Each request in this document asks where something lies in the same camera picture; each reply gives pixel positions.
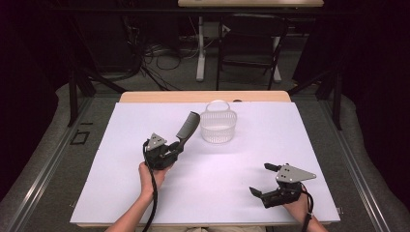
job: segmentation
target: clear plastic container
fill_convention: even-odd
[[[237,115],[226,101],[216,100],[208,103],[201,113],[201,135],[210,143],[224,143],[235,134]]]

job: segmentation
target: white tabletop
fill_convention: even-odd
[[[317,175],[304,184],[322,222],[339,221],[336,206],[292,102],[232,102],[238,114],[234,138],[224,144],[203,140],[200,128],[167,173],[159,192],[153,226],[275,225],[295,223],[281,207],[265,209],[249,187],[267,192],[278,187],[276,172],[264,163],[289,163]],[[71,223],[108,225],[140,192],[138,165],[142,143],[153,132],[170,144],[189,113],[206,103],[117,103]],[[149,209],[141,223],[151,213]]]

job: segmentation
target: wooden table edge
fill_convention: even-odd
[[[119,102],[291,102],[286,91],[137,91],[125,92]]]

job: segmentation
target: cable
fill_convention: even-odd
[[[151,181],[152,181],[152,185],[153,185],[153,188],[154,188],[154,191],[153,191],[154,205],[153,205],[153,209],[152,209],[152,211],[151,211],[151,215],[150,215],[150,217],[148,218],[148,221],[147,221],[147,223],[145,224],[144,229],[142,230],[143,232],[148,231],[148,229],[150,228],[151,223],[152,223],[152,221],[153,221],[153,219],[154,219],[155,212],[156,212],[156,210],[157,210],[157,204],[158,204],[157,183],[156,183],[156,181],[155,181],[153,169],[150,167],[150,164],[149,164],[148,161],[147,161],[147,157],[145,156],[145,154],[146,154],[146,152],[145,152],[145,147],[146,147],[147,145],[148,145],[148,140],[142,145],[142,154],[144,155],[145,165],[147,165],[148,170],[150,171],[150,175],[151,175]]]
[[[307,215],[305,216],[305,221],[302,226],[302,232],[306,232],[313,213],[313,197],[308,193],[308,190],[303,184],[302,186],[305,188],[305,190],[302,190],[302,193],[307,195]]]
[[[155,56],[148,55],[148,54],[149,53],[153,54],[154,52],[156,52],[156,51],[153,50],[155,48],[161,49],[161,45],[157,45],[157,44],[147,45],[147,48],[145,49],[145,52],[144,52],[145,55],[142,56],[143,57],[142,58],[143,62],[142,62],[142,65],[141,65],[141,74],[142,74],[142,76],[148,75],[157,84],[157,86],[163,91],[170,91],[171,89],[169,89],[169,87],[172,87],[175,90],[181,90],[180,88],[166,82],[161,77],[161,75],[159,73],[157,73],[153,69],[149,68],[148,64],[152,63]]]
[[[180,66],[180,64],[181,64],[181,56],[180,56],[180,54],[179,54],[179,53],[174,54],[174,55],[175,55],[174,57],[176,57],[176,58],[178,59],[178,63],[177,63],[177,65],[176,65],[176,66],[171,67],[171,68],[168,68],[168,69],[166,69],[166,68],[162,68],[162,67],[160,66],[160,64],[159,64],[160,57],[162,57],[163,55],[159,55],[159,56],[157,56],[156,65],[157,65],[158,69],[160,69],[160,70],[164,70],[164,71],[171,71],[171,70],[175,70],[175,69],[177,69],[177,68]]]

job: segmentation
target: human hand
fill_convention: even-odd
[[[165,174],[171,166],[165,168],[164,170],[153,170],[155,182],[157,183],[157,189],[162,186],[163,181],[165,180]],[[154,187],[152,184],[150,170],[145,162],[139,164],[138,167],[139,178],[141,180],[141,195],[146,195],[152,197],[154,192]]]
[[[303,223],[305,221],[305,216],[308,213],[308,196],[301,193],[301,196],[297,201],[289,204],[282,205],[287,212],[297,221]]]
[[[305,222],[305,218],[308,214],[308,196],[304,193],[301,194],[297,201],[289,204],[282,205],[289,214],[299,221],[301,224]],[[307,232],[327,232],[328,230],[320,223],[314,215],[311,215],[311,219],[307,225]]]

